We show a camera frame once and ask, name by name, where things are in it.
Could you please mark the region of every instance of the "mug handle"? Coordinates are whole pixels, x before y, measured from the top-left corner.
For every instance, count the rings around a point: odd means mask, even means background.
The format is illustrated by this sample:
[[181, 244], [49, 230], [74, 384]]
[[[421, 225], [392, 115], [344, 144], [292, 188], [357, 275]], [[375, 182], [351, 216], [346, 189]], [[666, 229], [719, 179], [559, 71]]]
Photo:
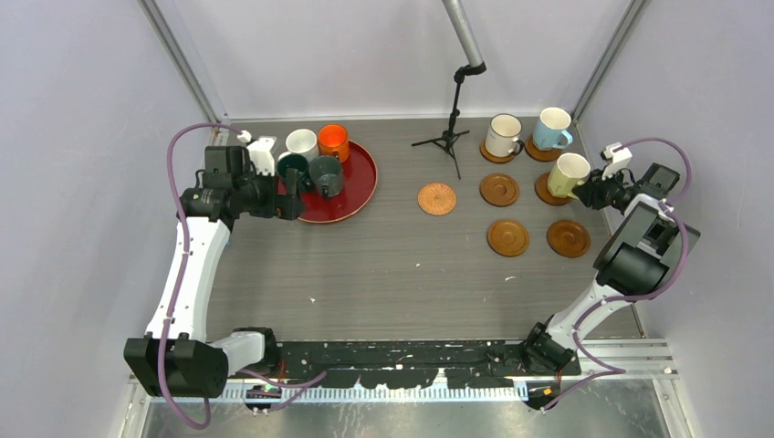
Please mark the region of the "mug handle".
[[561, 135], [564, 136], [565, 140], [567, 140], [566, 143], [561, 144], [561, 140], [554, 146], [556, 149], [564, 149], [572, 144], [572, 134], [567, 132], [567, 130], [563, 130], [561, 132]]
[[519, 155], [522, 151], [524, 151], [524, 141], [521, 141], [518, 139], [518, 137], [516, 137], [515, 139], [513, 139], [513, 142], [518, 144], [518, 151], [516, 150], [516, 148], [514, 148], [510, 150], [509, 154], [515, 157]]

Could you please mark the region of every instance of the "yellow mug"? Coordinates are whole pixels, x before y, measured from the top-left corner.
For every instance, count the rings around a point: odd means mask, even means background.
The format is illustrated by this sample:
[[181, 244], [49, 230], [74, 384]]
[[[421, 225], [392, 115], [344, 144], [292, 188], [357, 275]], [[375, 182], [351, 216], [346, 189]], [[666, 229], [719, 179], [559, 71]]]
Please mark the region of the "yellow mug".
[[554, 163], [549, 175], [549, 192], [557, 198], [575, 198], [572, 189], [586, 182], [591, 172], [591, 165], [582, 155], [577, 153], [562, 153]]

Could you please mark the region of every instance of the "gray mug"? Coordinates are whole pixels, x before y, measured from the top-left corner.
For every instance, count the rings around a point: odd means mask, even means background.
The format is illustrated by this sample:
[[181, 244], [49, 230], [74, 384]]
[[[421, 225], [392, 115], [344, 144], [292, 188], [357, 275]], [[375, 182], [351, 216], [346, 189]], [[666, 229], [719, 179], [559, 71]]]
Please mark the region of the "gray mug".
[[344, 169], [338, 158], [320, 155], [309, 164], [309, 178], [323, 198], [332, 198], [344, 190]]

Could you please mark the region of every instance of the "rattan coaster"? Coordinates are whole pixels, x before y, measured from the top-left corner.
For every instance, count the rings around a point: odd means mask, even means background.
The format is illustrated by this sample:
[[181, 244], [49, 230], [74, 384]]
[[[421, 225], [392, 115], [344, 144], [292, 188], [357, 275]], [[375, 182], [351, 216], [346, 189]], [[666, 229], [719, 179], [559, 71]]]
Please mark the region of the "rattan coaster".
[[433, 182], [425, 185], [416, 197], [426, 213], [440, 216], [451, 212], [457, 204], [455, 191], [446, 184]]
[[538, 149], [537, 146], [535, 146], [535, 143], [532, 142], [532, 136], [530, 135], [527, 138], [527, 146], [524, 147], [525, 151], [527, 151], [527, 155], [532, 157], [533, 160], [536, 162], [553, 162], [556, 161], [557, 158], [562, 153], [562, 149], [551, 149], [550, 151], [541, 151]]
[[481, 146], [478, 147], [478, 150], [481, 151], [481, 155], [483, 155], [488, 162], [493, 162], [494, 164], [505, 164], [507, 162], [512, 162], [513, 159], [516, 158], [516, 155], [513, 154], [509, 154], [505, 157], [496, 157], [492, 155], [486, 150], [486, 139], [481, 140]]
[[529, 246], [527, 228], [513, 219], [500, 219], [486, 231], [486, 241], [492, 251], [506, 257], [522, 255]]
[[478, 192], [495, 207], [506, 207], [518, 199], [518, 183], [504, 173], [492, 173], [481, 180]]
[[538, 194], [538, 198], [540, 198], [542, 202], [555, 207], [570, 203], [572, 199], [569, 196], [566, 198], [558, 198], [551, 194], [549, 191], [549, 175], [550, 172], [545, 172], [535, 181], [535, 193]]
[[553, 223], [546, 233], [549, 246], [558, 255], [567, 258], [583, 256], [591, 248], [591, 236], [586, 228], [575, 221]]

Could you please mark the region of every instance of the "dark green mug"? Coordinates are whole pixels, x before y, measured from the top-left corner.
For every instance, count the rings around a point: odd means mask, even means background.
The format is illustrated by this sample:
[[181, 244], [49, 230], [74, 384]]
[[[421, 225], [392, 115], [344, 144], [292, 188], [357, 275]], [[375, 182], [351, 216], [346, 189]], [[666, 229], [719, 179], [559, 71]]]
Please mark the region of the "dark green mug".
[[297, 153], [283, 153], [277, 161], [277, 174], [279, 180], [286, 184], [285, 176], [288, 174], [288, 168], [296, 169], [298, 173], [298, 190], [302, 193], [312, 189], [312, 182], [309, 179], [309, 162], [303, 155]]

